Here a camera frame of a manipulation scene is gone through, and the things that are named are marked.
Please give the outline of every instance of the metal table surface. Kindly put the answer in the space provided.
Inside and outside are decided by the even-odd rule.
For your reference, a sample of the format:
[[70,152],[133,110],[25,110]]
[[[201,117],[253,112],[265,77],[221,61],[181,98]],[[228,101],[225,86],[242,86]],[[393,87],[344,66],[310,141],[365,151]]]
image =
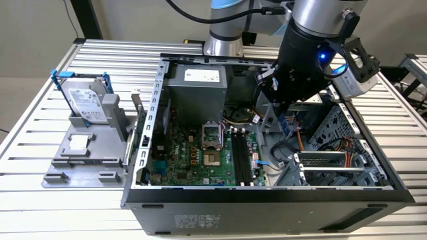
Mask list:
[[400,64],[427,87],[427,55],[406,54]]
[[[120,106],[136,114],[130,91],[142,89],[148,105],[160,53],[201,54],[198,44],[86,40],[73,44],[57,70],[110,74]],[[246,47],[246,57],[274,59],[277,49]],[[336,59],[337,66],[344,61]],[[178,239],[405,240],[427,238],[427,126],[381,75],[373,89],[352,102],[416,204],[350,234],[182,236]],[[42,188],[42,174],[69,126],[69,110],[46,80],[0,146],[1,239],[140,238],[144,231],[120,209],[121,188]]]

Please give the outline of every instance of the green circuit board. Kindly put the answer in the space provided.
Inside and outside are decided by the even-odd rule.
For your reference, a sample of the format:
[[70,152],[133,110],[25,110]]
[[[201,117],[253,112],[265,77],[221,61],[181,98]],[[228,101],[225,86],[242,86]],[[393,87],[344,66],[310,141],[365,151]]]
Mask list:
[[[222,136],[222,148],[201,149],[201,129],[173,127],[170,133],[170,152],[165,161],[165,174],[154,173],[149,181],[161,186],[236,186],[230,132]],[[254,144],[254,134],[245,137],[248,145]],[[258,169],[254,186],[264,186],[264,173]]]

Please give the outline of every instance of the ram slot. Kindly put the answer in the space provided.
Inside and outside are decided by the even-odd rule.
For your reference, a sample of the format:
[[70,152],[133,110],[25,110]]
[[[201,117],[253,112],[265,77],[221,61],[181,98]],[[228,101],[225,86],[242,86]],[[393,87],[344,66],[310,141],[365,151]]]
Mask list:
[[236,185],[249,186],[252,182],[252,176],[246,139],[244,133],[233,132],[230,134],[230,148]]

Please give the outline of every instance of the hard drive label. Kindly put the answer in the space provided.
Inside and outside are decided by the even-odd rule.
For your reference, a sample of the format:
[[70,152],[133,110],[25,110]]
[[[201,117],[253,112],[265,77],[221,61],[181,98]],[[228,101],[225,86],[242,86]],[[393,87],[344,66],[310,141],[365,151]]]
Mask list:
[[106,123],[106,117],[98,96],[90,89],[69,88],[71,102],[81,117],[94,124]]

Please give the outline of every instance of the motherboard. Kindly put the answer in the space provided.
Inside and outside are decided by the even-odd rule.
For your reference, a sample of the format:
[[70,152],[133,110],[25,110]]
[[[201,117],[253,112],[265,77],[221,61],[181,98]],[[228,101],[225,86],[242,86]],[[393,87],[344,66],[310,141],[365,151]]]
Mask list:
[[236,143],[232,130],[224,128],[212,123],[198,129],[172,127],[168,156],[153,161],[152,185],[241,186],[241,171],[248,171],[248,186],[265,185],[264,172],[256,164],[260,150],[254,133],[246,131]]

